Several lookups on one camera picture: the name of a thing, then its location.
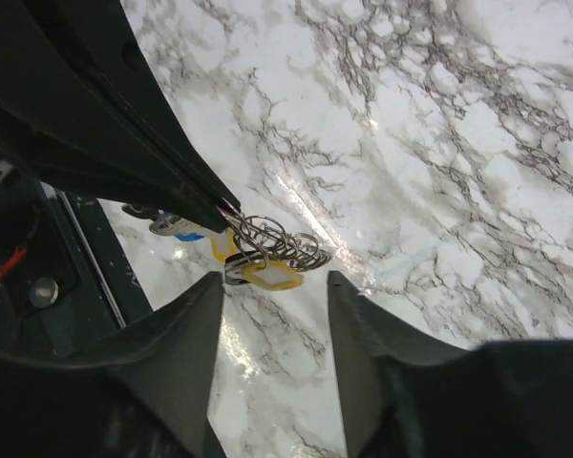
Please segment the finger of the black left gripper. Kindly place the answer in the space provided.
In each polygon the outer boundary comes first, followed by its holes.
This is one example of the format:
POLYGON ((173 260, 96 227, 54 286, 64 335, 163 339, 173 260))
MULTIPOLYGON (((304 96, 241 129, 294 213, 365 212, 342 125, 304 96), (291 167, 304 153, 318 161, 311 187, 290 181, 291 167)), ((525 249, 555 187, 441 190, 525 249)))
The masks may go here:
POLYGON ((215 232, 226 220, 192 185, 160 182, 149 145, 38 25, 34 1, 0 1, 0 153, 55 188, 164 210, 215 232))
POLYGON ((52 43, 149 145, 146 171, 159 166, 162 184, 192 185, 213 205, 241 207, 185 134, 118 1, 34 1, 32 10, 52 43))

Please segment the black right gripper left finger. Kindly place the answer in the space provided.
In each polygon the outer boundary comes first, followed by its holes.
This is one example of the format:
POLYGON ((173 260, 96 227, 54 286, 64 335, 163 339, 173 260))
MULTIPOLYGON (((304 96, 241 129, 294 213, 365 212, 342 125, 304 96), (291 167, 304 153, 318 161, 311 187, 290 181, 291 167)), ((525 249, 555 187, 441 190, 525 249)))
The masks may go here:
POLYGON ((0 350, 0 457, 221 457, 207 409, 223 280, 67 358, 0 350))

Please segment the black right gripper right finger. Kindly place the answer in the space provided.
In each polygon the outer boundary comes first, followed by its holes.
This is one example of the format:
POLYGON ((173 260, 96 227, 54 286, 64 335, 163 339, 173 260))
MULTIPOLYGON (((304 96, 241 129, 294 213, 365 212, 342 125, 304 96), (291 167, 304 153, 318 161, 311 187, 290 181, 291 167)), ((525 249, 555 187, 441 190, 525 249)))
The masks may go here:
POLYGON ((350 457, 573 457, 573 340, 436 339, 328 275, 350 457))

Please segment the blue key tag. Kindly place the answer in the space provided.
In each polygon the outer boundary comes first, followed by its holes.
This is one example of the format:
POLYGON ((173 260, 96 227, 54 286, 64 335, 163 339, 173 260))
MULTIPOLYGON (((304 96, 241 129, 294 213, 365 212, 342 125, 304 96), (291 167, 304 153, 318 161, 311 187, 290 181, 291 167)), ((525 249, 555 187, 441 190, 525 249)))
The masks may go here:
POLYGON ((174 237, 180 241, 189 242, 203 239, 200 227, 177 215, 159 213, 157 218, 149 225, 149 230, 162 237, 174 237))

